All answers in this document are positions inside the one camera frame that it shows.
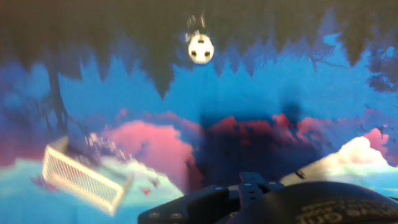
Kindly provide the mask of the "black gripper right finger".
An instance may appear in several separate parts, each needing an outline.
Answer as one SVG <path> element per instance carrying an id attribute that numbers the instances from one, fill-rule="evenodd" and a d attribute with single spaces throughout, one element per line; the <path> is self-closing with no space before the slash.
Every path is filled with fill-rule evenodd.
<path id="1" fill-rule="evenodd" d="M 273 180 L 266 180 L 263 178 L 263 176 L 257 172 L 253 172 L 252 176 L 254 178 L 255 183 L 257 184 L 257 187 L 261 192 L 255 193 L 252 196 L 252 200 L 256 200 L 261 198 L 264 194 L 267 194 L 269 192 L 273 192 L 276 190 L 280 190 L 284 188 L 285 186 L 281 184 L 280 182 L 276 182 Z"/>

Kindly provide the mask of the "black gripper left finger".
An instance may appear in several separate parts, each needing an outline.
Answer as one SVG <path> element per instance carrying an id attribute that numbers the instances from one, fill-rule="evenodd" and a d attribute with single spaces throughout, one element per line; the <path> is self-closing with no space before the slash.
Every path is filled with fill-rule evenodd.
<path id="1" fill-rule="evenodd" d="M 241 209 L 247 193 L 237 185 L 211 185 L 142 212 L 138 224 L 225 223 Z"/>

